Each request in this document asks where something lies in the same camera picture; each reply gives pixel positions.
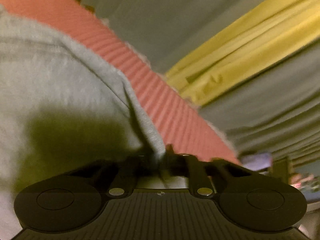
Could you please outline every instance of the fabric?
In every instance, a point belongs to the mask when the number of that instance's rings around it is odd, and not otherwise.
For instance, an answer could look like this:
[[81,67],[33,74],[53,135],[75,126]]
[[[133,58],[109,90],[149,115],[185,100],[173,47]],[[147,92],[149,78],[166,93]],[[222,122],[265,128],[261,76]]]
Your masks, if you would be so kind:
[[293,165],[319,158],[320,41],[200,110],[242,152],[268,151]]
[[83,0],[116,34],[165,73],[264,0]]
[[51,26],[100,55],[128,78],[165,144],[177,153],[238,163],[235,153],[195,110],[110,29],[75,0],[0,0],[8,12]]
[[[121,71],[65,34],[2,7],[0,101],[1,220],[11,214],[14,221],[9,193],[30,184],[97,159],[149,151],[158,161],[165,152]],[[19,232],[19,223],[2,225],[2,240]]]
[[183,98],[205,105],[320,37],[320,0],[266,0],[167,73]]

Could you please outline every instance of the gray curtain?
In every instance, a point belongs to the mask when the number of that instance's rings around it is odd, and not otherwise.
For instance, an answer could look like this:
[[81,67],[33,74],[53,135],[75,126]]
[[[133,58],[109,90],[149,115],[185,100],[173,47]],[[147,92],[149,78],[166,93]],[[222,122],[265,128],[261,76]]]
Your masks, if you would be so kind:
[[81,0],[164,73],[264,0]]
[[294,166],[320,158],[320,41],[200,110],[239,152],[288,155]]

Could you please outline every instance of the purple object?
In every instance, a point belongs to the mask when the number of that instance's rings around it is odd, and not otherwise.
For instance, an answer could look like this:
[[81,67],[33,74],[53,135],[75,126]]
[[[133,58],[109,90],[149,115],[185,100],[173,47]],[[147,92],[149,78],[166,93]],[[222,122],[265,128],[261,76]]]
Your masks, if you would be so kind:
[[269,152],[246,155],[241,158],[243,167],[252,170],[260,171],[272,166],[272,154]]

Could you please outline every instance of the black device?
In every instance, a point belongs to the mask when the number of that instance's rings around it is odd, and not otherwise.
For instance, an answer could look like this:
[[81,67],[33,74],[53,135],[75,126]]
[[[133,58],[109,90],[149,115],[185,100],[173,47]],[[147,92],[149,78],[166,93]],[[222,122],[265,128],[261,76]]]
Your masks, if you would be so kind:
[[145,157],[99,160],[22,190],[14,240],[305,240],[304,195],[278,179],[222,159],[166,154],[162,167],[188,188],[139,189]]

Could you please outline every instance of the round black pad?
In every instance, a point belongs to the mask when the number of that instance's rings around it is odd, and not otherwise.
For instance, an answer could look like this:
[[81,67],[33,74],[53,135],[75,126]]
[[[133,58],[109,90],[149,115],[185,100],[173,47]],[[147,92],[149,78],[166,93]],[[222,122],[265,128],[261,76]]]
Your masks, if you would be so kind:
[[307,202],[296,188],[267,176],[235,178],[219,204],[236,224],[255,231],[281,231],[304,216]]
[[99,192],[86,179],[57,176],[22,190],[14,211],[25,227],[44,232],[63,232],[78,228],[100,211]]

